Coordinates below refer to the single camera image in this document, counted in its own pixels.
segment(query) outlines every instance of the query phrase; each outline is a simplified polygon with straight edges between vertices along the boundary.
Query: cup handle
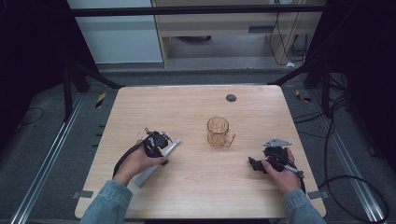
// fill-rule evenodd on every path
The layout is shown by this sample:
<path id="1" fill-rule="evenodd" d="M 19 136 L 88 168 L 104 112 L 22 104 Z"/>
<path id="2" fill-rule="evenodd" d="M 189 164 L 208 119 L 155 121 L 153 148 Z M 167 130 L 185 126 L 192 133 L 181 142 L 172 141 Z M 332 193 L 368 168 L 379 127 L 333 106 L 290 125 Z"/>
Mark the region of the cup handle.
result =
<path id="1" fill-rule="evenodd" d="M 235 139 L 235 136 L 236 136 L 236 133 L 231 131 L 231 130 L 229 130 L 227 132 L 227 134 L 226 134 L 226 141 L 224 143 L 224 146 L 225 147 L 229 147 L 233 143 L 233 140 Z"/>

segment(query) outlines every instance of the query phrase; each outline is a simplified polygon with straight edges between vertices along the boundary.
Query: denim sleeve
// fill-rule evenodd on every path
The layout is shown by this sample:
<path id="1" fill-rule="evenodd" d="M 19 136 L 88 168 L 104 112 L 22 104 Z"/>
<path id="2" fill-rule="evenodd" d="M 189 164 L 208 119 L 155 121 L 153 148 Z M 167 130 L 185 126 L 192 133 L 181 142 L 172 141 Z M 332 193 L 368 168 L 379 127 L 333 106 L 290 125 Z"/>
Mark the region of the denim sleeve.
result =
<path id="1" fill-rule="evenodd" d="M 121 183 L 108 180 L 79 223 L 122 223 L 132 196 Z"/>
<path id="2" fill-rule="evenodd" d="M 326 223 L 301 189 L 283 195 L 283 204 L 289 215 L 290 224 Z"/>

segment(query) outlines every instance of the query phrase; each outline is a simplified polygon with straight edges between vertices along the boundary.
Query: glass cup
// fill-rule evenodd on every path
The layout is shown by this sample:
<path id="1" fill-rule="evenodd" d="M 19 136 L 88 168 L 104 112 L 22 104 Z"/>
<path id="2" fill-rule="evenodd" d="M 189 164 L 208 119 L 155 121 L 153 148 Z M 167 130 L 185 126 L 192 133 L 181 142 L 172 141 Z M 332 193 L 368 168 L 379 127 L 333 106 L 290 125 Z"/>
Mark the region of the glass cup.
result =
<path id="1" fill-rule="evenodd" d="M 207 122 L 207 142 L 212 147 L 229 147 L 235 138 L 230 131 L 227 119 L 222 117 L 211 118 Z"/>

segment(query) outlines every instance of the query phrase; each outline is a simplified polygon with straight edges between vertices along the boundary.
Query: white panel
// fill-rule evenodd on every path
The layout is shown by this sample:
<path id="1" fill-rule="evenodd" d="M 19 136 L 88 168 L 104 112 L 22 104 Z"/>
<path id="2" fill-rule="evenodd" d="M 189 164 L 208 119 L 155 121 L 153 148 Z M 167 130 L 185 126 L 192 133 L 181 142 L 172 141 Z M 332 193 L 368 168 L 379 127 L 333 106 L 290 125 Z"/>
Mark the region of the white panel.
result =
<path id="1" fill-rule="evenodd" d="M 151 7 L 149 0 L 68 0 L 71 8 Z M 96 63 L 161 63 L 153 16 L 77 18 Z"/>

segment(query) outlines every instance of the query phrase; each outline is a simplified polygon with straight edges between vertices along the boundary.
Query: tabletop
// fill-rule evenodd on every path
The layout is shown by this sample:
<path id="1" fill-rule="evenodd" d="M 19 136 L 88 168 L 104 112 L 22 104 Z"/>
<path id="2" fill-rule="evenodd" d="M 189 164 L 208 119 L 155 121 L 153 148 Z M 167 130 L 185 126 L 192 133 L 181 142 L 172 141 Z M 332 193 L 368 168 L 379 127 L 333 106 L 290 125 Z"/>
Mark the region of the tabletop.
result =
<path id="1" fill-rule="evenodd" d="M 227 95 L 236 97 L 229 102 Z M 230 147 L 207 143 L 206 124 L 224 117 L 236 137 Z M 282 194 L 269 175 L 253 171 L 248 157 L 264 158 L 262 143 L 292 142 L 295 164 L 304 171 L 307 192 L 318 190 L 282 90 L 278 86 L 161 86 L 119 90 L 97 149 L 76 216 L 82 217 L 114 165 L 145 129 L 166 131 L 181 143 L 139 188 L 126 217 L 132 218 L 275 218 L 286 217 Z M 311 200 L 322 216 L 321 199 Z"/>

